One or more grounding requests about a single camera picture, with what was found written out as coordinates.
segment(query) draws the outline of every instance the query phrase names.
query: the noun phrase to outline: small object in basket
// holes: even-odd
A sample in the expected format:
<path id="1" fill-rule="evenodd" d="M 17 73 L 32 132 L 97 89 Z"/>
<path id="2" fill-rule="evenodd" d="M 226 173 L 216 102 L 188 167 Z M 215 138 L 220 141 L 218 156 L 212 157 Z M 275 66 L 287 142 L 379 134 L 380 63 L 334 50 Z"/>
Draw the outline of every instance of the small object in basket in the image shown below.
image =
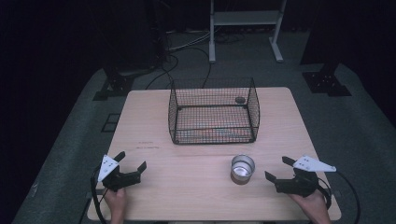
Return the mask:
<path id="1" fill-rule="evenodd" d="M 237 104 L 242 105 L 245 103 L 246 99 L 243 96 L 238 96 L 238 97 L 235 97 L 235 101 Z"/>
<path id="2" fill-rule="evenodd" d="M 231 180 L 237 185 L 245 185 L 254 173 L 253 159 L 241 154 L 233 157 L 231 162 Z"/>

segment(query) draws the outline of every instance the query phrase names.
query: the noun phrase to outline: black cable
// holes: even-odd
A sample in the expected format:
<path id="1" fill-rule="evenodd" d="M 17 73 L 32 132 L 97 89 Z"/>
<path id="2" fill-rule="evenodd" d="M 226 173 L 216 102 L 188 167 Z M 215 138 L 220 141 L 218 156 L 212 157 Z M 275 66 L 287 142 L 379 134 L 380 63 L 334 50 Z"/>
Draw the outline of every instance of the black cable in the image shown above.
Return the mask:
<path id="1" fill-rule="evenodd" d="M 196 45 L 196 44 L 198 44 L 200 42 L 203 42 L 204 40 L 208 39 L 209 37 L 210 37 L 210 34 L 207 33 L 207 34 L 205 34 L 205 35 L 203 35 L 201 37 L 198 37 L 197 39 L 192 40 L 191 42 L 189 42 L 189 43 L 187 43 L 185 45 L 182 45 L 182 46 L 179 46 L 179 47 L 175 47 L 175 48 L 169 48 L 168 47 L 168 50 L 169 50 L 169 52 L 172 52 L 172 51 L 177 51 L 177 50 L 180 50 L 180 49 L 188 48 L 188 47 L 190 47 L 192 45 Z"/>
<path id="2" fill-rule="evenodd" d="M 149 86 L 150 86 L 155 80 L 157 80 L 159 77 L 161 77 L 161 76 L 163 76 L 163 75 L 165 75 L 165 74 L 168 74 L 168 76 L 170 76 L 170 75 L 169 75 L 169 72 L 172 71 L 173 69 L 175 69 L 175 68 L 177 67 L 177 65 L 178 65 L 178 58 L 177 58 L 176 56 L 174 56 L 174 55 L 171 55 L 171 54 L 170 54 L 169 56 L 170 56 L 170 57 L 173 57 L 174 59 L 176 59 L 175 65 L 174 65 L 171 69 L 165 70 L 165 72 L 159 74 L 159 75 L 156 76 L 154 79 L 152 79 L 152 80 L 150 81 L 150 83 L 147 85 L 147 87 L 145 88 L 145 90 L 148 90 L 148 89 L 149 89 Z"/>
<path id="3" fill-rule="evenodd" d="M 90 205 L 90 201 L 91 201 L 91 199 L 87 199 L 87 202 L 85 202 L 84 210 L 82 210 L 82 214 L 81 214 L 81 216 L 79 217 L 79 222 L 78 222 L 79 224 L 81 224 L 82 219 L 84 218 L 84 215 L 85 215 L 85 213 L 87 212 L 88 206 Z"/>
<path id="4" fill-rule="evenodd" d="M 96 181 L 95 181 L 95 176 L 96 176 L 96 172 L 100 170 L 101 165 L 97 166 L 92 173 L 91 176 L 91 193 L 92 193 L 92 199 L 93 199 L 93 204 L 95 205 L 95 210 L 96 213 L 99 217 L 99 220 L 103 223 L 106 224 L 106 220 L 102 215 L 102 212 L 100 211 L 100 203 L 98 200 L 98 195 L 96 194 Z"/>
<path id="5" fill-rule="evenodd" d="M 100 199 L 99 203 L 101 203 L 102 200 L 105 198 L 105 195 L 107 194 L 107 192 L 108 192 L 108 189 L 106 189 L 106 191 L 105 191 L 105 193 L 103 194 L 102 198 Z"/>
<path id="6" fill-rule="evenodd" d="M 320 191 L 320 193 L 323 194 L 323 196 L 326 198 L 326 208 L 329 210 L 329 208 L 332 206 L 332 195 L 329 194 L 326 189 L 324 189 L 321 185 L 318 185 L 317 189 Z"/>
<path id="7" fill-rule="evenodd" d="M 168 85 L 170 85 L 172 82 L 173 82 L 173 77 L 169 74 L 169 71 L 168 70 L 166 70 L 163 66 L 162 66 L 162 69 L 163 69 L 163 71 L 168 75 L 168 79 L 169 79 L 169 84 Z"/>
<path id="8" fill-rule="evenodd" d="M 239 33 L 236 35 L 230 35 L 227 33 L 220 33 L 218 35 L 215 36 L 215 42 L 216 44 L 220 44 L 220 45 L 231 45 L 233 43 L 242 41 L 245 39 L 245 35 L 243 33 Z"/>
<path id="9" fill-rule="evenodd" d="M 341 177 L 343 177 L 343 179 L 347 182 L 349 187 L 352 189 L 353 194 L 355 195 L 357 212 L 356 212 L 356 217 L 355 217 L 354 223 L 358 224 L 359 219 L 361 218 L 361 202 L 359 200 L 358 193 L 356 192 L 356 190 L 353 188 L 352 184 L 347 180 L 347 178 L 343 174 L 341 174 L 339 171 L 336 171 L 336 173 L 339 174 Z"/>
<path id="10" fill-rule="evenodd" d="M 182 50 L 186 50 L 186 49 L 196 49 L 196 50 L 201 51 L 201 52 L 206 56 L 207 60 L 209 61 L 209 55 L 208 55 L 208 54 L 206 53 L 206 51 L 204 51 L 203 49 L 198 49 L 198 48 L 184 48 L 184 49 L 175 50 L 175 52 L 182 51 Z M 204 80 L 204 84 L 202 85 L 202 89 L 204 88 L 204 86 L 205 86 L 207 80 L 209 79 L 209 75 L 210 75 L 210 71 L 211 71 L 211 70 L 212 70 L 212 64 L 209 63 L 209 69 L 208 69 L 208 71 L 207 71 L 207 74 L 206 74 L 206 77 L 205 77 L 205 80 Z"/>
<path id="11" fill-rule="evenodd" d="M 326 182 L 324 182 L 324 180 L 322 180 L 320 178 L 318 178 L 318 180 L 320 180 L 324 185 L 326 185 L 326 188 L 329 191 L 329 195 L 332 197 L 332 190 L 330 189 L 329 185 Z"/>

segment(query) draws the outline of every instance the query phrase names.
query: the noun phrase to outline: metal shelf leg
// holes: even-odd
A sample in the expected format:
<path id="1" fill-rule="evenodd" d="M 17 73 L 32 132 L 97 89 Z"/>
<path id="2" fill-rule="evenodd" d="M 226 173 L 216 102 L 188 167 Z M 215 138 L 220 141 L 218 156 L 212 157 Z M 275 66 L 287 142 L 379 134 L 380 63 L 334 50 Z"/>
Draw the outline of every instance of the metal shelf leg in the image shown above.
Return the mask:
<path id="1" fill-rule="evenodd" d="M 210 40 L 209 40 L 209 62 L 214 63 L 216 61 L 215 52 L 215 21 L 214 21 L 214 0 L 210 1 Z"/>
<path id="2" fill-rule="evenodd" d="M 283 57 L 282 54 L 280 53 L 279 47 L 277 46 L 277 37 L 279 36 L 279 31 L 280 31 L 280 25 L 282 24 L 282 20 L 283 20 L 283 15 L 285 13 L 285 7 L 286 7 L 286 2 L 287 0 L 283 0 L 280 10 L 279 10 L 279 14 L 277 16 L 277 21 L 276 21 L 276 28 L 275 28 L 275 32 L 274 32 L 274 36 L 271 36 L 270 39 L 270 44 L 271 44 L 271 48 L 273 49 L 273 52 L 275 54 L 276 57 L 276 61 L 278 63 L 283 63 Z"/>

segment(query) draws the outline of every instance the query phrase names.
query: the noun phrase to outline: white shelf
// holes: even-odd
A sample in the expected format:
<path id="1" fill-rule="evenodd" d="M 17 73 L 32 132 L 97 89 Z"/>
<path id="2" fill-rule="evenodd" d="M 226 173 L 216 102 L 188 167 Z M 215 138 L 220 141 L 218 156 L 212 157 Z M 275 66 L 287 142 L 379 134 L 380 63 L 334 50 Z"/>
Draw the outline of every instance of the white shelf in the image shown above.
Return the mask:
<path id="1" fill-rule="evenodd" d="M 276 24 L 278 14 L 278 10 L 215 12 L 214 25 Z"/>

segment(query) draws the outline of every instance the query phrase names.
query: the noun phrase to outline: wooden table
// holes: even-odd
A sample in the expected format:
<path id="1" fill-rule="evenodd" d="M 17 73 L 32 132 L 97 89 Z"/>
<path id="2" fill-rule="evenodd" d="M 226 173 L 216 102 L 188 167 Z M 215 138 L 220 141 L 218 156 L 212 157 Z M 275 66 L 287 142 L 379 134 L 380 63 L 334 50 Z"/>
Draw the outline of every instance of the wooden table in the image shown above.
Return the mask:
<path id="1" fill-rule="evenodd" d="M 317 158 L 297 105 L 287 88 L 257 88 L 261 121 L 257 141 L 251 144 L 178 146 L 168 131 L 170 91 L 131 91 L 122 110 L 108 155 L 125 151 L 120 171 L 130 173 L 146 161 L 142 182 L 127 188 L 126 219 L 168 221 L 307 220 L 287 195 L 276 193 L 264 171 L 293 178 L 282 156 L 298 160 Z M 231 160 L 247 154 L 256 171 L 246 185 L 230 178 Z M 323 173 L 318 176 L 327 182 Z M 106 203 L 102 213 L 110 219 Z M 341 212 L 332 198 L 332 220 Z M 98 217 L 91 204 L 89 219 Z"/>

